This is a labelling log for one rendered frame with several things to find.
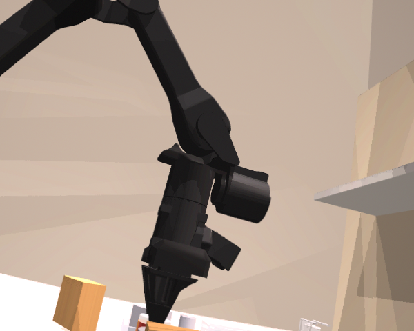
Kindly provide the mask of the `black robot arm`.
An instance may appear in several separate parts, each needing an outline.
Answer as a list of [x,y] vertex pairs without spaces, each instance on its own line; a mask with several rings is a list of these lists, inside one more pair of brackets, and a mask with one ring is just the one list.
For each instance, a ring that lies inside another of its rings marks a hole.
[[[163,197],[206,208],[210,197],[217,213],[261,222],[270,205],[269,175],[238,166],[229,118],[196,80],[158,0],[32,0],[0,25],[0,76],[53,32],[89,18],[134,28],[164,88],[184,152],[175,143],[157,157],[171,165]],[[227,271],[242,251],[200,221],[190,246]]]

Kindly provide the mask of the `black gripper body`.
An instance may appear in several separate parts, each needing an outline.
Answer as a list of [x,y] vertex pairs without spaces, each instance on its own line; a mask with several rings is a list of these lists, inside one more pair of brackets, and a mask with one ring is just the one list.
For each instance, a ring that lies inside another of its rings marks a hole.
[[155,230],[141,261],[148,267],[191,278],[207,278],[210,257],[204,249],[190,246],[199,221],[206,223],[206,207],[177,197],[163,197]]

